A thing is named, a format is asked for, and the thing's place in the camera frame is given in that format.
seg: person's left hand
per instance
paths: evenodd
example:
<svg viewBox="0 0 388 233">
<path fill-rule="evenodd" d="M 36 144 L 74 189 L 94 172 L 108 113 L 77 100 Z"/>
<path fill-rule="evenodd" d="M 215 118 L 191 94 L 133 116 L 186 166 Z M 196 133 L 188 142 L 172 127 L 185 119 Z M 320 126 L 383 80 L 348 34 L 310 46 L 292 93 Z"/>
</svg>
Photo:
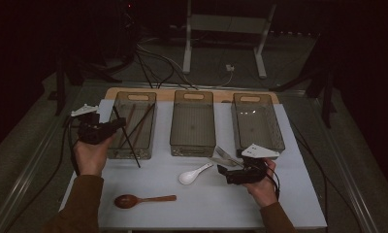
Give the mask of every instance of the person's left hand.
<svg viewBox="0 0 388 233">
<path fill-rule="evenodd" d="M 114 135 L 98 145 L 90 145 L 78 141 L 74 146 L 80 175 L 101 177 L 107 160 L 107 149 L 113 142 Z"/>
</svg>

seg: forearm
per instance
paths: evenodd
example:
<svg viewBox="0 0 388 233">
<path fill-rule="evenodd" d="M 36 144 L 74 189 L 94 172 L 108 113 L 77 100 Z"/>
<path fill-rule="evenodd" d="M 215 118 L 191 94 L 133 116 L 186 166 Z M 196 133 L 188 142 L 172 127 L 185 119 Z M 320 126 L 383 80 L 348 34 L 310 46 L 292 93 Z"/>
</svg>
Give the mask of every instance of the forearm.
<svg viewBox="0 0 388 233">
<path fill-rule="evenodd" d="M 78 176 L 62 211 L 43 227 L 43 232 L 99 232 L 98 208 L 104 180 Z"/>
<path fill-rule="evenodd" d="M 260 214 L 268 233 L 297 232 L 279 202 L 262 208 Z"/>
</svg>

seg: white spoon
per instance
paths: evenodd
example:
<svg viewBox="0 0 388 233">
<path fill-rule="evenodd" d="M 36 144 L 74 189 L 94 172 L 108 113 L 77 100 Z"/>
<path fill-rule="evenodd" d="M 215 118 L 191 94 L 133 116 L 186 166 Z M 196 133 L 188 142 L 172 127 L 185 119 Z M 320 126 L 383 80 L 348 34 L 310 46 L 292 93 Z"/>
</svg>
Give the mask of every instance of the white spoon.
<svg viewBox="0 0 388 233">
<path fill-rule="evenodd" d="M 194 180 L 197 178 L 197 176 L 203 172 L 204 170 L 208 169 L 209 167 L 212 167 L 214 164 L 212 164 L 211 162 L 210 163 L 207 163 L 205 165 L 203 165 L 202 167 L 196 169 L 196 170 L 193 170 L 193 171 L 189 171 L 189 172 L 184 172 L 184 173 L 181 173 L 178 177 L 178 180 L 182 183 L 182 184 L 191 184 L 194 182 Z"/>
</svg>

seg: brown sleeve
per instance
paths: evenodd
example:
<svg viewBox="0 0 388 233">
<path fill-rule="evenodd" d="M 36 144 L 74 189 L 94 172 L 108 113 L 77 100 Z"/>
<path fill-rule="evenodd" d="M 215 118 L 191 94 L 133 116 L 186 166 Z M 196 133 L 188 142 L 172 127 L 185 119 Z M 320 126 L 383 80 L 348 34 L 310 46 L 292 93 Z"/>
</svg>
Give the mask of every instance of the brown sleeve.
<svg viewBox="0 0 388 233">
<path fill-rule="evenodd" d="M 262 208 L 260 214 L 268 233 L 297 232 L 279 202 Z"/>
<path fill-rule="evenodd" d="M 67 203 L 48 221 L 42 232 L 99 232 L 98 208 L 104 180 L 96 176 L 78 176 Z"/>
</svg>

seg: human hand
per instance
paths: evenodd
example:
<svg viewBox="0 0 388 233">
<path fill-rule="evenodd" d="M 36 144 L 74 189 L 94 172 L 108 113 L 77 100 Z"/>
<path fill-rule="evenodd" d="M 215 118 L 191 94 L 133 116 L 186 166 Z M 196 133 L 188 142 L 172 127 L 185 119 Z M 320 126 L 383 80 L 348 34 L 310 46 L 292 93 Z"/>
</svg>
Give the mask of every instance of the human hand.
<svg viewBox="0 0 388 233">
<path fill-rule="evenodd" d="M 272 177 L 275 170 L 275 163 L 269 158 L 263 158 L 263 160 L 269 167 L 267 169 L 267 175 Z M 270 206 L 278 201 L 275 196 L 275 186 L 267 176 L 259 183 L 244 183 L 243 186 L 246 187 L 248 193 L 252 195 L 255 202 L 261 208 Z"/>
<path fill-rule="evenodd" d="M 78 141 L 74 146 L 80 175 L 94 175 L 101 177 L 107 160 L 107 149 L 113 142 L 114 135 L 98 145 L 90 145 Z"/>
</svg>

